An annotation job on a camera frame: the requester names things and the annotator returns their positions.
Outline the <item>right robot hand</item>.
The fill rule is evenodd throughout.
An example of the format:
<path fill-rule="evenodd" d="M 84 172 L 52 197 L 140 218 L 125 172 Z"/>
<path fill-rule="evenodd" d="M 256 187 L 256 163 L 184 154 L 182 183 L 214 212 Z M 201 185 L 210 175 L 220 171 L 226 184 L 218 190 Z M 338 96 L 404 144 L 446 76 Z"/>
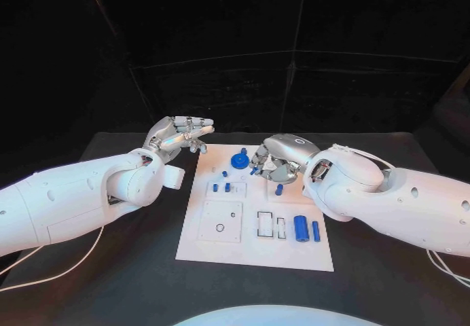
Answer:
<path fill-rule="evenodd" d="M 305 174 L 311 160 L 321 148 L 293 134 L 276 134 L 266 138 L 250 160 L 257 176 L 279 184 L 290 184 L 298 174 Z"/>

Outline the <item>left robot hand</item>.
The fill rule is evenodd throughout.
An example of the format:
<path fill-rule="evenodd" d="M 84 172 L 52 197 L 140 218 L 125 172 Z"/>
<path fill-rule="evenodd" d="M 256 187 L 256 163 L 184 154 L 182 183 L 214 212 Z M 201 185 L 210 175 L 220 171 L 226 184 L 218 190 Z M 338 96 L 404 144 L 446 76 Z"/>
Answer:
<path fill-rule="evenodd" d="M 166 116 L 152 127 L 142 148 L 152 151 L 168 164 L 182 148 L 191 153 L 207 153 L 207 144 L 200 138 L 215 131 L 214 120 L 191 116 Z"/>

